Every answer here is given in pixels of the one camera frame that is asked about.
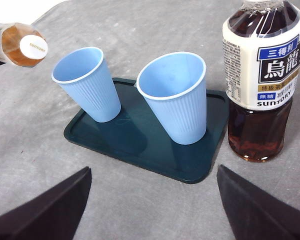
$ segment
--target bottle neck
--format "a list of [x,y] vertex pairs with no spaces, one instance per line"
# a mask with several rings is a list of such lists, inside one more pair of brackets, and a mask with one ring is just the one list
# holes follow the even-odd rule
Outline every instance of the bottle neck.
[[245,3],[254,3],[254,4],[262,4],[262,3],[271,3],[271,4],[276,4],[276,3],[283,3],[284,0],[243,0],[243,4]]
[[284,7],[285,0],[243,0],[240,8],[243,12],[255,14],[257,12],[265,14]]

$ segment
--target table surface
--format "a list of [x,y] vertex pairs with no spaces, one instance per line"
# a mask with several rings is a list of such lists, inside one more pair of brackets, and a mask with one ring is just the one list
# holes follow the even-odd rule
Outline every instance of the table surface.
[[[300,0],[291,0],[300,8]],[[75,0],[35,22],[49,53],[34,68],[0,66],[0,215],[85,166],[92,186],[75,240],[233,240],[216,173],[223,164],[300,210],[300,74],[282,152],[250,163],[227,133],[210,175],[189,185],[68,142],[63,131],[80,107],[51,80],[67,53],[103,49],[113,77],[135,79],[145,64],[176,51],[202,56],[207,88],[225,90],[222,24],[240,0]]]

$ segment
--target dark green tray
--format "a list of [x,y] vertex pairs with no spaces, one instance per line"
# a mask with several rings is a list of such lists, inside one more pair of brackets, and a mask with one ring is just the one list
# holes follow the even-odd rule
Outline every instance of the dark green tray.
[[226,93],[207,90],[206,133],[194,144],[180,145],[171,140],[133,86],[136,81],[113,81],[121,102],[119,115],[98,123],[81,109],[65,128],[64,137],[71,143],[187,184],[202,181],[210,172],[228,120]]

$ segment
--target oolong tea bottle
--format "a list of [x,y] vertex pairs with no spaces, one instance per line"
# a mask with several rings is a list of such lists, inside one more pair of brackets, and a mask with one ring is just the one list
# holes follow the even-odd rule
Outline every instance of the oolong tea bottle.
[[285,0],[244,0],[222,27],[228,140],[247,161],[284,146],[300,71],[300,10]]
[[22,67],[33,67],[47,55],[48,45],[32,26],[0,23],[0,61]]

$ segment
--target plastic cup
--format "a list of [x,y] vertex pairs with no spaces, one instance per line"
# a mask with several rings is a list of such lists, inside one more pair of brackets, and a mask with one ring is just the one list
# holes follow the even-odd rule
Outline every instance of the plastic cup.
[[104,53],[97,47],[66,55],[54,67],[51,78],[96,122],[108,122],[121,110]]
[[182,145],[199,141],[207,129],[206,63],[191,52],[156,58],[139,73],[136,87],[170,136]]

